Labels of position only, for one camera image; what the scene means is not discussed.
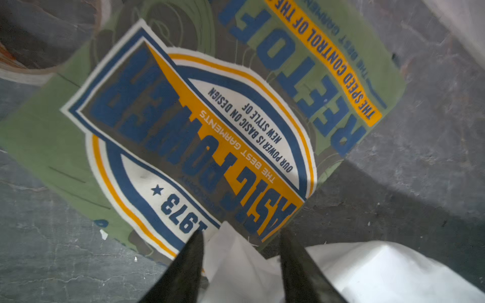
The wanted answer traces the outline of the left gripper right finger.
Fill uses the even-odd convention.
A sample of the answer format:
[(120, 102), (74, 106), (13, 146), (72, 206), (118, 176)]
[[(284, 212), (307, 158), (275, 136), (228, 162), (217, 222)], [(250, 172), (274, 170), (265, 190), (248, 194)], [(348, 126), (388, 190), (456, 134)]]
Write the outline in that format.
[(346, 302), (291, 232), (280, 233), (285, 302)]

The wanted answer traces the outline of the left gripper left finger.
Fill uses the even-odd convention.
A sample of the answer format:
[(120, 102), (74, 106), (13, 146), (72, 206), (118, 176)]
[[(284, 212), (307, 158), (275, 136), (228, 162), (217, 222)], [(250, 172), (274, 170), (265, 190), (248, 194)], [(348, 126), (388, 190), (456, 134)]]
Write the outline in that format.
[(202, 278), (203, 254), (203, 233), (195, 231), (140, 302), (196, 302)]

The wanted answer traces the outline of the white navy tank top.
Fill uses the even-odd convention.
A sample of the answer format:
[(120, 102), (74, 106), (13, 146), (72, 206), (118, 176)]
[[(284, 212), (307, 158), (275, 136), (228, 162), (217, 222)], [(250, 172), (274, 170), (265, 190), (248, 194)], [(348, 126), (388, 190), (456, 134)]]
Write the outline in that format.
[(348, 302), (484, 301), (484, 69), (422, 1), (354, 1), (406, 90), (292, 220)]

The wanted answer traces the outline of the green tank top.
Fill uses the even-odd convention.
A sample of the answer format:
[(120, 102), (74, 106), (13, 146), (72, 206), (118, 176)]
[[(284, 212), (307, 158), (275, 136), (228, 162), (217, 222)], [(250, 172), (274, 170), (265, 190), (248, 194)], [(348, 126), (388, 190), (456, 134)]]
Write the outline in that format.
[(346, 1), (128, 1), (1, 123), (1, 146), (169, 263), (224, 222), (266, 245), (404, 90)]

